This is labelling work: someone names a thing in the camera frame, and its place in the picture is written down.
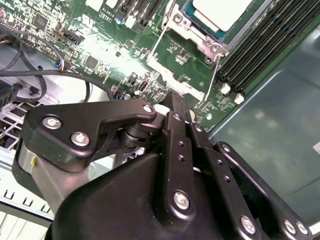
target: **white component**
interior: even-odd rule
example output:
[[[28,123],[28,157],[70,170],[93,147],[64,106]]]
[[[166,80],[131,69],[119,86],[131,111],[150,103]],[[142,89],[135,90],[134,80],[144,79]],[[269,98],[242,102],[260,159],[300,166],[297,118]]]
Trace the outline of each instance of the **white component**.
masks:
[[[241,17],[253,0],[193,0],[193,6],[224,32]]]
[[[154,70],[156,70],[159,74],[162,75],[163,81],[166,82],[166,85],[171,89],[175,90],[180,95],[191,94],[199,101],[203,101],[205,94],[202,91],[198,91],[193,88],[187,82],[178,82],[175,80],[173,73],[158,63],[153,57],[147,62],[147,65]]]
[[[136,17],[133,16],[133,15],[130,15],[130,16],[128,16],[128,18],[127,18],[127,20],[125,21],[124,25],[125,25],[127,28],[130,28],[130,29],[131,29],[131,28],[135,25],[136,21],[137,21]]]
[[[205,24],[208,28],[210,28],[215,33],[219,31],[219,28],[214,25],[208,18],[206,18],[201,12],[195,10],[193,14],[197,19],[199,19],[203,24]]]
[[[104,0],[86,0],[85,5],[88,5],[92,9],[96,10],[99,12],[102,4],[104,3]]]
[[[170,112],[170,109],[168,107],[163,106],[161,104],[155,104],[155,105],[153,105],[153,108],[157,113],[160,113],[164,116],[166,116],[167,113]]]
[[[220,89],[220,92],[223,94],[228,94],[231,91],[231,87],[229,86],[228,83],[224,83],[222,85],[222,88]]]
[[[244,96],[241,94],[241,93],[238,93],[236,96],[235,96],[235,99],[234,99],[234,102],[238,105],[242,104],[243,102],[245,101],[245,98]]]
[[[110,8],[114,8],[118,3],[118,0],[107,0],[106,4],[110,7]]]

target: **ram slot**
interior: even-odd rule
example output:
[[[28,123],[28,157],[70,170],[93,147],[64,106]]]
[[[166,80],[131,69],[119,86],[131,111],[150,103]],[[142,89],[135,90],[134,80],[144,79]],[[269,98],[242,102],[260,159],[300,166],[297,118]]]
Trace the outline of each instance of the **ram slot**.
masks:
[[[269,41],[272,41],[273,38],[278,34],[278,32],[281,30],[281,28],[279,27],[279,23],[288,20],[288,18],[291,16],[292,11],[294,11],[296,7],[296,4],[290,2],[285,8],[283,8],[282,11],[277,14],[276,18],[269,23],[267,28],[262,31],[260,36],[257,37],[255,43],[250,46],[250,50],[242,56],[244,61],[238,63],[232,70],[228,69],[226,74],[233,84],[237,84],[234,81],[236,80],[238,74],[240,74],[244,68],[249,66],[249,64],[252,64],[251,61],[253,60],[253,58],[255,58],[259,54],[259,52],[265,48]]]
[[[320,14],[320,4],[318,3],[317,7],[314,7],[307,15],[307,21],[301,21],[296,29],[293,29],[290,31],[288,35],[285,36],[284,41],[282,41],[282,44],[278,45],[277,48],[272,51],[271,56],[267,61],[262,61],[256,69],[253,69],[253,71],[246,76],[245,78],[247,79],[244,83],[242,83],[238,88],[241,90],[246,89],[252,81],[256,79],[256,77],[265,69],[267,65],[269,65],[290,42],[292,42],[295,37],[300,34],[303,29],[313,20],[313,18]]]
[[[152,17],[156,14],[156,11],[159,9],[162,1],[163,0],[155,0],[152,4],[149,5],[146,13],[143,15],[139,23],[139,33],[142,33],[145,30],[146,26],[151,21]]]
[[[282,43],[286,40],[288,33],[293,28],[297,22],[300,22],[307,17],[304,13],[310,12],[311,9],[314,9],[316,6],[314,5],[316,1],[305,1],[304,4],[301,4],[295,11],[291,12],[291,15],[283,22],[277,29],[277,34],[271,36],[267,44],[259,49],[254,55],[250,57],[247,64],[239,70],[239,72],[233,76],[234,88],[241,89],[241,85],[246,81],[247,77],[260,65],[265,62],[265,59],[269,55],[271,55],[274,49],[277,48],[278,45],[282,45]]]
[[[292,2],[293,0],[283,0],[278,2],[272,10],[267,14],[262,22],[251,32],[251,34],[240,44],[237,49],[233,50],[231,56],[228,57],[227,61],[222,65],[221,74],[227,75],[227,70],[232,70],[238,62],[243,59],[243,55],[248,52],[251,47],[256,43],[258,36],[267,26],[272,22],[273,18],[276,16],[279,10],[284,9],[285,5]]]

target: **cable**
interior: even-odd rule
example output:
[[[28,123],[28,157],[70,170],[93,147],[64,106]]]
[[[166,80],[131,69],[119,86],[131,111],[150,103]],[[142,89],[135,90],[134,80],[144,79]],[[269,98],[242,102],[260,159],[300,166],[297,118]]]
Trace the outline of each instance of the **cable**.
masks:
[[[1,34],[0,35],[0,39],[5,38],[7,36],[8,36],[8,34]],[[14,36],[14,37],[18,40],[18,46],[22,46],[23,44],[21,42],[21,39],[17,38],[16,36]],[[23,50],[22,47],[19,47],[16,55],[11,60],[11,62],[5,68],[1,69],[0,71],[5,71],[5,70],[8,70],[8,69],[12,68],[18,62],[18,60],[19,60],[19,58],[21,56],[22,50]]]
[[[35,71],[37,70],[31,63],[30,61],[27,59],[26,55],[25,55],[25,52],[22,51],[21,52],[21,56],[20,56],[22,62],[24,63],[24,65],[30,70],[30,71]],[[41,95],[39,97],[36,97],[36,98],[24,98],[24,97],[16,97],[15,100],[17,102],[22,102],[22,103],[35,103],[35,102],[38,102],[40,99],[42,99],[46,93],[47,93],[47,83],[46,83],[46,80],[44,79],[43,76],[41,75],[35,75],[34,76],[39,85],[40,85],[40,89],[41,89]]]
[[[103,84],[101,81],[94,78],[79,75],[73,72],[61,72],[60,70],[36,70],[36,71],[0,71],[0,77],[22,77],[22,76],[45,76],[45,75],[55,75],[55,76],[65,76],[75,79],[80,79],[85,82],[91,83],[98,88],[106,92],[110,101],[113,100],[114,95],[107,85]]]
[[[85,82],[85,98],[83,100],[84,103],[87,103],[89,101],[91,95],[91,90],[90,90],[90,83],[89,82]]]

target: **screw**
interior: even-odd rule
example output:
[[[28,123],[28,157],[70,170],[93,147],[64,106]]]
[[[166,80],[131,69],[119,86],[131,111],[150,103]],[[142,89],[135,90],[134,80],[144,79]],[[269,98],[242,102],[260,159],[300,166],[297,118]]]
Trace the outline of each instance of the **screw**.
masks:
[[[152,108],[148,105],[143,105],[143,109],[148,113],[152,113]]]
[[[297,222],[296,222],[296,225],[298,226],[298,229],[299,229],[304,235],[308,235],[308,230],[305,228],[305,226],[304,226],[301,222],[297,221]]]
[[[173,16],[173,21],[177,24],[181,23],[184,17],[180,14],[176,14]]]
[[[175,204],[178,206],[178,208],[182,210],[186,210],[190,206],[190,202],[188,197],[182,193],[181,191],[176,191],[173,195],[173,200]]]
[[[71,142],[79,147],[88,146],[90,143],[89,137],[83,132],[75,132],[71,136]]]
[[[252,223],[252,221],[247,216],[242,216],[240,220],[241,220],[242,226],[244,227],[244,229],[248,233],[250,233],[250,234],[256,233],[255,225]]]
[[[201,127],[200,127],[200,126],[198,126],[198,125],[195,125],[195,129],[196,129],[198,132],[202,132]]]
[[[291,234],[296,234],[296,229],[295,227],[291,224],[291,222],[289,222],[288,220],[284,220],[283,221],[286,229],[289,231],[289,233]]]
[[[230,152],[230,148],[227,145],[223,144],[222,147],[226,152]]]
[[[210,120],[212,119],[212,114],[210,114],[210,113],[207,114],[207,115],[205,116],[205,118],[210,121]]]
[[[219,47],[217,45],[212,45],[210,49],[213,53],[215,53],[216,51],[218,51]]]
[[[53,116],[45,117],[45,118],[42,120],[42,124],[43,124],[46,128],[48,128],[48,129],[53,129],[53,130],[59,129],[59,128],[61,128],[61,126],[62,126],[61,121],[60,121],[58,118],[53,117]]]
[[[178,121],[181,121],[181,117],[178,115],[178,114],[173,114],[173,117],[178,120]]]

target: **integrated circuit chip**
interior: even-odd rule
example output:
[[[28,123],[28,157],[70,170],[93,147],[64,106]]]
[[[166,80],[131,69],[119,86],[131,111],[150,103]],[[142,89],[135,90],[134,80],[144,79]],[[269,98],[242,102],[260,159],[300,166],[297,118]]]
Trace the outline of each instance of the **integrated circuit chip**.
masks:
[[[85,66],[90,68],[90,69],[95,69],[96,66],[98,65],[98,60],[95,59],[93,56],[88,56],[88,58],[85,61]]]
[[[33,20],[33,25],[39,29],[39,30],[46,30],[47,24],[48,24],[48,19],[44,16],[42,16],[40,13],[37,13],[34,17]]]

